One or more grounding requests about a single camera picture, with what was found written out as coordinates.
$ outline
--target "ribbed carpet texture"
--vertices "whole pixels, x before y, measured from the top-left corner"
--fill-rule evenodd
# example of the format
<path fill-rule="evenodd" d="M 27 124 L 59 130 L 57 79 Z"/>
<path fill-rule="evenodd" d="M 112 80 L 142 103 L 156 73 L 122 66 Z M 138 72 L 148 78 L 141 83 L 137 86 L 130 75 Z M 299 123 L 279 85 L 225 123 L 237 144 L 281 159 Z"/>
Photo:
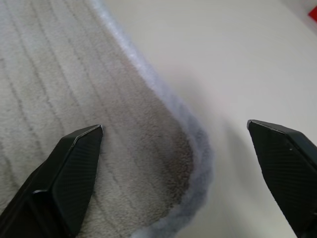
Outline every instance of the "ribbed carpet texture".
<path fill-rule="evenodd" d="M 196 119 L 100 0 L 0 1 L 0 212 L 64 135 L 102 124 L 81 238 L 173 237 L 203 204 Z"/>

